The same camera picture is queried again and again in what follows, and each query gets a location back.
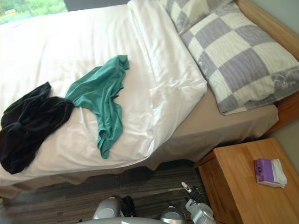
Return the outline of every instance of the teal shirt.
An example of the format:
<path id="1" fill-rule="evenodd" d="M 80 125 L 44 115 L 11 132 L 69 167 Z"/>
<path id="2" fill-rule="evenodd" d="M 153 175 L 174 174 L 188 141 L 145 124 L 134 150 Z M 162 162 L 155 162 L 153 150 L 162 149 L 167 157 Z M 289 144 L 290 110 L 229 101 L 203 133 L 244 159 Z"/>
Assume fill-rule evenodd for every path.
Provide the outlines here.
<path id="1" fill-rule="evenodd" d="M 114 98 L 123 88 L 122 80 L 128 68 L 126 55 L 115 56 L 74 82 L 65 95 L 75 106 L 86 108 L 96 115 L 98 148 L 104 159 L 108 158 L 109 149 L 123 131 L 121 106 L 114 102 Z"/>

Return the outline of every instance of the floor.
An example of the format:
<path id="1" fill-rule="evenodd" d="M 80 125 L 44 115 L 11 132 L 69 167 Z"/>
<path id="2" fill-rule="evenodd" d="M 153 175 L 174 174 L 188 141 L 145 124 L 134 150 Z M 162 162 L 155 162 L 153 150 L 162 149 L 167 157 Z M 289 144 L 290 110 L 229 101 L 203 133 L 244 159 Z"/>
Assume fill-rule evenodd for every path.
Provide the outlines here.
<path id="1" fill-rule="evenodd" d="M 135 168 L 120 175 L 91 177 L 83 184 L 61 183 L 33 192 L 19 194 L 0 204 L 1 224 L 73 224 L 90 220 L 99 202 L 113 195 L 131 196 L 139 217 L 159 219 L 168 206 L 185 210 L 188 195 L 181 181 L 196 186 L 208 203 L 200 175 L 190 161 L 161 164 L 156 171 Z"/>

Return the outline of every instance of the white duvet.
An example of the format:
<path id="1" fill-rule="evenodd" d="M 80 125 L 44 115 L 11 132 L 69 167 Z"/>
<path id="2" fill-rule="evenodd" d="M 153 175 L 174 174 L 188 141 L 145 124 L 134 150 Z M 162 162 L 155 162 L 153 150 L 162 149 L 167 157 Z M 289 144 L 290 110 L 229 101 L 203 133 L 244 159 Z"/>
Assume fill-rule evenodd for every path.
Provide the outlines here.
<path id="1" fill-rule="evenodd" d="M 122 106 L 124 131 L 102 159 L 97 120 L 75 108 L 49 136 L 31 165 L 0 185 L 45 175 L 128 166 L 148 158 L 206 92 L 206 81 L 156 1 L 39 16 L 0 26 L 0 115 L 15 100 L 49 81 L 52 96 L 115 55 L 128 55 Z"/>

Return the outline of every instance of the pillow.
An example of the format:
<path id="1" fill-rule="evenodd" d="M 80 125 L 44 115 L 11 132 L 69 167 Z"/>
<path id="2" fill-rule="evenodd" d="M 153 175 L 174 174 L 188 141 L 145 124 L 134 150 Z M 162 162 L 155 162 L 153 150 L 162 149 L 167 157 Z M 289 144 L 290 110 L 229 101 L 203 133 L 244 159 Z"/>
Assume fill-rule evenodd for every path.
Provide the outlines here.
<path id="1" fill-rule="evenodd" d="M 182 35 L 211 11 L 232 0 L 159 0 Z"/>
<path id="2" fill-rule="evenodd" d="M 222 114 L 268 105 L 299 90 L 299 62 L 235 3 L 182 36 Z"/>

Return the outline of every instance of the wooden headboard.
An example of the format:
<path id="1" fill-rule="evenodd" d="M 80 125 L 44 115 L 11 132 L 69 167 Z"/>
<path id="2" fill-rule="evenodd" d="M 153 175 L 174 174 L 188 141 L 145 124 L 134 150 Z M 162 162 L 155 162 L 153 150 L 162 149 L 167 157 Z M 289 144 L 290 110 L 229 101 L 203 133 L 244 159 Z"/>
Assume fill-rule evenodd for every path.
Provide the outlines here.
<path id="1" fill-rule="evenodd" d="M 299 36 L 249 0 L 236 0 L 242 12 L 299 61 Z M 275 103 L 279 121 L 266 134 L 299 118 L 299 92 Z"/>

